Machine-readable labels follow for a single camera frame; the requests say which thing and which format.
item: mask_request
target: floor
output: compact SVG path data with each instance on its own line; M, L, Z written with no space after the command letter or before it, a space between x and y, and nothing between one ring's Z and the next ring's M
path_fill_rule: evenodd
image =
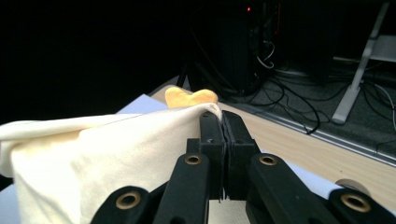
M346 123L339 125L331 121L351 84L355 67L356 64L343 63L334 67L326 85L319 85L298 69L278 67L254 93L243 97L220 97L220 100L298 132L396 166L395 111L391 109L396 99L394 64L371 62ZM383 82L381 77L389 77L393 81ZM190 83L186 82L184 88L189 89Z

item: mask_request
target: cloth fold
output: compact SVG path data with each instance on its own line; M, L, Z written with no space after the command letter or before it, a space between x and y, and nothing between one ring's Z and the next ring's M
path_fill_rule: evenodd
M105 115L0 126L0 174L13 177L23 223L90 223L124 186L166 182L199 116L215 104L146 115Z

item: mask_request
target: computer tower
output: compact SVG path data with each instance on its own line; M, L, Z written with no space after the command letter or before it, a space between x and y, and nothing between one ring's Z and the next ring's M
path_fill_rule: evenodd
M260 87L268 68L257 57L266 52L272 24L262 0L214 1L192 16L189 28L195 66L209 87L225 95L248 95Z

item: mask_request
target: cable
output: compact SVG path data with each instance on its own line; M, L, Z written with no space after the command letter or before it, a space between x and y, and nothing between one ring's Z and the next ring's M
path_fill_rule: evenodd
M363 89L363 96L364 96L364 99L365 99L367 105L370 106L370 108L371 108L379 117L391 121L391 119L387 118L385 115L381 114L379 111L377 111L377 110L374 108L374 106L370 103L370 101L369 101L369 99L368 99L368 97L367 97L367 93L366 93L366 92L369 92L370 94L372 94L372 93L371 93L370 91L368 91L368 89L367 89L364 85L361 85L361 86L362 86L362 89Z
M386 144L389 144L389 143L393 143L393 142L396 142L396 140L390 140L388 142L383 142L383 143L377 144L376 148L375 148L375 153L378 153L379 147L381 147L383 145L386 145Z
M317 125L316 125L311 131L307 132L306 134L309 135L309 134L311 134L311 133L314 133L314 132L320 127L320 118L319 118L319 115L318 115L318 111L317 111L308 101L306 101L304 97L302 97L301 95L299 95L297 92L291 90L289 87L287 87L286 85L284 85L283 83L281 83L279 80L276 79L276 81L277 81L277 83L275 82L276 84L278 84L279 86L285 88L286 90L290 91L290 92L293 93L295 96L297 96L298 98L300 98L301 100L303 100L303 101L312 109L312 111L314 111L315 117L316 117L316 119L317 119L317 120L316 120Z
M267 40L263 40L262 43L264 44L270 44L272 46L272 50L271 52L268 54L268 56L264 59L261 60L259 56L256 56L257 61L259 61L259 63L264 66L265 68L268 69L273 69L274 68L274 64L272 62L269 62L270 65L266 64L265 61L267 61L269 58L271 58L271 56L274 54L275 51L275 44L271 41L267 41Z
M389 98L390 105L392 106L393 128L394 128L395 131L396 131L396 122L395 122L396 107L395 107L394 104L393 104L392 98L390 98L388 92L387 92L384 88L382 88L381 86L378 86L377 84L375 84L375 87L377 87L377 88L379 88L381 91L383 91L383 92L388 96L388 98Z

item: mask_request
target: black cable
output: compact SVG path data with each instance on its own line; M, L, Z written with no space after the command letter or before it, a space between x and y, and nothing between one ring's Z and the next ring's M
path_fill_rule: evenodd
M370 94L372 94L372 93L371 93L370 91L368 91L368 89L366 88L366 86L365 86L365 85L361 85L361 88L362 88L362 90L363 90L364 100L366 101L367 105L370 106L370 108L371 108L378 116L380 116L381 118L392 121L391 119L387 118L385 115L383 115L383 114L381 114L379 111L377 111L377 110L373 107L373 105L370 103L370 101L369 101L369 99L368 99L368 97L367 97L367 92L369 92Z
M253 103L249 103L250 105L255 105L255 106L268 106L268 105L276 105L276 104L278 104L282 99L283 99L283 97L285 96L285 90L283 89L283 88L280 88L281 90L282 90L282 92L281 92L281 95L280 95L280 97L278 98L278 99L276 99L276 100L273 100L273 99L271 99L271 97L269 96L269 94L268 94L268 92L264 89L264 92L265 92L265 94L267 95L267 98L270 100L270 101L272 101L272 103L269 103L269 104L253 104Z
M380 146L386 145L386 144L389 144L389 143L392 143L392 142L396 142L396 139L395 140L390 140L388 142L383 142L383 143L377 144L376 147L375 147L375 153L378 153L378 149L379 149Z
M305 100L305 98L304 97L302 97L301 95L299 95L297 92L295 92L295 91L293 91L293 90L291 90L289 87L287 87L286 85L284 85L282 82L280 82L278 79L276 79L275 77L274 77L274 79L276 80L276 81L273 81L275 84L277 84L277 85L279 85L280 87L283 87L285 90L287 90L287 91L290 91L292 94L294 94L295 96L297 96L298 98L300 98L301 100L303 100L311 109L312 109L312 111L314 112L314 114L315 114L315 117L316 117L316 122L317 122L317 125L311 130L311 131L308 131L308 132L306 132L306 134L311 134L311 133L314 133L319 127L320 127L320 118L319 118L319 116L318 116L318 111L308 102L308 101L306 101Z

